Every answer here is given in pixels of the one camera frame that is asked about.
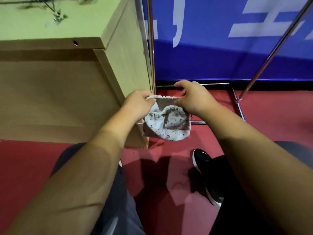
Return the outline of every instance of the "hand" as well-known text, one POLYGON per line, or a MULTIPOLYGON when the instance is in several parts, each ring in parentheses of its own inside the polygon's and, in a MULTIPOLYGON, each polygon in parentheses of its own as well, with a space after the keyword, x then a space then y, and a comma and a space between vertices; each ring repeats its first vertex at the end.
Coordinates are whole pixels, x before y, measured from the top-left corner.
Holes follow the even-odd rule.
POLYGON ((121 109, 126 110, 129 117, 137 122, 149 114, 151 107, 156 102, 156 99, 146 100, 151 95, 152 93, 148 90, 135 90, 126 97, 121 109))
POLYGON ((176 82, 174 87, 183 87, 182 96, 184 98, 176 100, 176 105, 183 107, 190 114, 201 118, 207 109, 219 105, 214 97, 198 82, 182 80, 176 82))

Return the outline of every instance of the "metal stand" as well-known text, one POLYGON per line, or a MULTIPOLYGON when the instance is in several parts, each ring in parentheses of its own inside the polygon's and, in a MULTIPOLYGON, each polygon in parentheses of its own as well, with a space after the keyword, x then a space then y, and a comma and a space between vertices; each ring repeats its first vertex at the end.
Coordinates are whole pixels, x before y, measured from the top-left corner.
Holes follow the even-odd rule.
MULTIPOLYGON (((276 46, 273 48, 271 53, 269 54, 268 58, 262 65, 262 67, 258 70, 256 75, 252 78, 252 80, 249 82, 246 89, 240 94, 239 97, 237 97, 233 87, 231 86, 230 82, 227 83, 208 83, 208 84, 201 84, 203 86, 209 86, 209 85, 230 85, 232 94, 235 99, 235 105, 238 110, 238 115, 245 121, 244 115, 242 113, 241 107, 239 105, 240 101, 243 99, 245 94, 250 90, 252 85, 255 83, 255 81, 260 77, 264 69, 268 66, 268 64, 271 62, 273 57, 277 54, 281 46, 284 44, 284 42, 288 39, 288 37, 292 34, 292 32, 295 30, 295 28, 300 23, 300 20, 305 15, 311 4, 313 3, 313 0, 308 0, 307 3, 303 6, 299 14, 296 16, 295 20, 292 22, 292 24, 288 27, 282 38, 279 40, 279 42, 276 44, 276 46)), ((147 0, 147 11, 148 11, 148 30, 149 30, 149 47, 150 47, 150 62, 151 62, 151 72, 152 72, 152 80, 153 80, 153 90, 154 94, 156 93, 156 82, 155 82, 155 70, 154 70, 154 33, 153 33, 153 15, 152 15, 152 0, 147 0)), ((174 87, 174 86, 157 86, 157 88, 166 88, 166 87, 174 87)), ((191 124, 206 124, 204 121, 191 121, 191 124)))

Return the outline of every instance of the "blue banner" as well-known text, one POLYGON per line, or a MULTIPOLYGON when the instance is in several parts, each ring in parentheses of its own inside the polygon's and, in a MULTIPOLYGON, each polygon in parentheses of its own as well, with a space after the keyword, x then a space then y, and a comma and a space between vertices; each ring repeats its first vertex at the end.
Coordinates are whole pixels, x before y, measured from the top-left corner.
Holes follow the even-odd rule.
MULTIPOLYGON (((153 0, 156 79, 251 79, 306 2, 153 0)), ((260 80, 313 80, 313 8, 260 80)))

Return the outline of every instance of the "person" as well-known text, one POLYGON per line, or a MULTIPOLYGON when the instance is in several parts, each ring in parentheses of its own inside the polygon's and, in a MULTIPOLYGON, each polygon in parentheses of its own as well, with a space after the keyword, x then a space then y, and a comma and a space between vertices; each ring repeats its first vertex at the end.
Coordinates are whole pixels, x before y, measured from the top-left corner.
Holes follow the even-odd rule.
MULTIPOLYGON (((309 155, 302 162, 220 105, 199 83, 182 80, 174 86, 184 88, 176 104, 203 119, 225 153, 211 159, 201 149, 193 152, 209 200, 221 205, 211 233, 312 234, 309 150, 292 145, 309 155)), ((66 149, 6 234, 144 234, 119 160, 131 128, 155 102, 146 100, 150 95, 132 92, 89 142, 66 149)))

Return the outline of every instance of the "shoe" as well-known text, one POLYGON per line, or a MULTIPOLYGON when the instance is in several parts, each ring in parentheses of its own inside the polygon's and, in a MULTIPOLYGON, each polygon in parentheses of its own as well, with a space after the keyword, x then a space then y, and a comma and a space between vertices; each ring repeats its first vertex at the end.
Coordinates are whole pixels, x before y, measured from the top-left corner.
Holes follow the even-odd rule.
POLYGON ((193 164, 197 171, 204 176, 204 186, 208 199, 212 205, 220 207, 223 198, 218 196, 218 192, 214 188, 213 183, 211 182, 210 178, 206 176, 205 173, 208 168, 207 165, 211 160, 212 158, 210 157, 210 155, 202 149, 195 149, 193 151, 193 164))

